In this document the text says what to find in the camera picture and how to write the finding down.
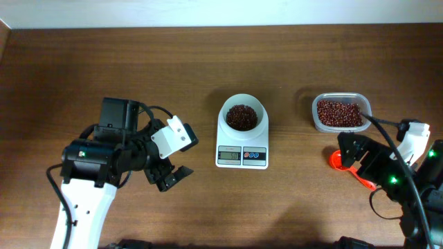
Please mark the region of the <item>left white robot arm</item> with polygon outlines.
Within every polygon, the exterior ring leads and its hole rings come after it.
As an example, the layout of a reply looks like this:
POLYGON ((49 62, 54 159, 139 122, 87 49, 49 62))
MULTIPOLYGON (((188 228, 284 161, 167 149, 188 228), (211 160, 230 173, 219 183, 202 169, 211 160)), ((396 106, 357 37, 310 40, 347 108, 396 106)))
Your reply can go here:
POLYGON ((142 171, 151 185, 166 192, 193 170, 170 162, 199 140, 177 116, 154 117, 154 106, 135 100, 104 98, 97 124, 87 127, 62 152, 62 184, 49 167, 46 176, 60 200, 52 248, 97 248, 116 192, 142 171))

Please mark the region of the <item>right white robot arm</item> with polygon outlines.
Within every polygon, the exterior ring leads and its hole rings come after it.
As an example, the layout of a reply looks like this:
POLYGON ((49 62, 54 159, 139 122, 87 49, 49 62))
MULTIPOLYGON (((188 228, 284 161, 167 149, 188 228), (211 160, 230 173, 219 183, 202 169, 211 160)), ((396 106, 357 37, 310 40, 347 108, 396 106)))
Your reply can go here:
MULTIPOLYGON (((355 133, 338 135, 341 161, 346 167, 359 161, 357 175, 386 192, 391 201, 401 205, 400 227, 407 248, 427 248, 428 243, 416 208, 413 191, 397 160, 390 158, 392 148, 355 133)), ((436 140, 417 171, 410 170, 422 200, 430 228, 431 241, 442 247, 442 141, 436 140)))

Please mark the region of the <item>red plastic measuring scoop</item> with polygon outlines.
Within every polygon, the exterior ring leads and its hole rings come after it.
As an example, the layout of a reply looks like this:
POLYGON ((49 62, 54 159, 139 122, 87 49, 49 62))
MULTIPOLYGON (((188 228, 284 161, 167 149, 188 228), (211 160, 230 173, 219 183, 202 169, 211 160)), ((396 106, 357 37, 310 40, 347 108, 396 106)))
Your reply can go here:
POLYGON ((357 174, 357 169, 353 166, 351 167, 344 167, 341 163, 341 152, 339 150, 335 151, 330 157, 329 157, 329 165, 338 171, 341 172, 349 172, 353 177, 355 177, 356 180, 358 180, 364 187, 368 188, 371 191, 375 191, 377 189, 376 185, 370 181, 367 181, 357 174))

